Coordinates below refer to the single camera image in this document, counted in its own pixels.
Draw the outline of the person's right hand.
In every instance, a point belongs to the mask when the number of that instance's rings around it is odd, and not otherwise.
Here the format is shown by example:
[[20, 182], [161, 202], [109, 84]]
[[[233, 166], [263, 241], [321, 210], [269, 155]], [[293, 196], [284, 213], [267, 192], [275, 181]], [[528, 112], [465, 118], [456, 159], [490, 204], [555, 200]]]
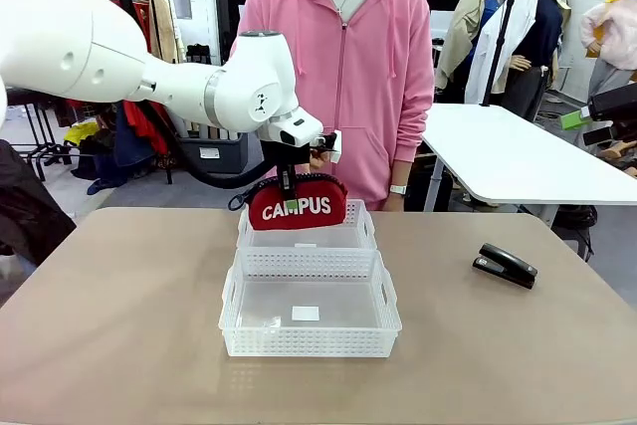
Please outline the person's right hand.
[[332, 173], [332, 166], [330, 163], [330, 152], [311, 148], [309, 172]]

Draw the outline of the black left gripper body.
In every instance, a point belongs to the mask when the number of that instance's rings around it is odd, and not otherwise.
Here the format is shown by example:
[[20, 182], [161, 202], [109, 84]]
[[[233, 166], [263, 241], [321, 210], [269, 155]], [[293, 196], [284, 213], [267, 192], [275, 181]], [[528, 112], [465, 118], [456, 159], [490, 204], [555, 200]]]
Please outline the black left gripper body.
[[296, 147], [274, 141], [261, 141], [264, 160], [268, 163], [268, 169], [263, 178], [278, 175], [278, 167], [294, 173], [296, 178], [308, 173], [311, 148], [308, 144]]

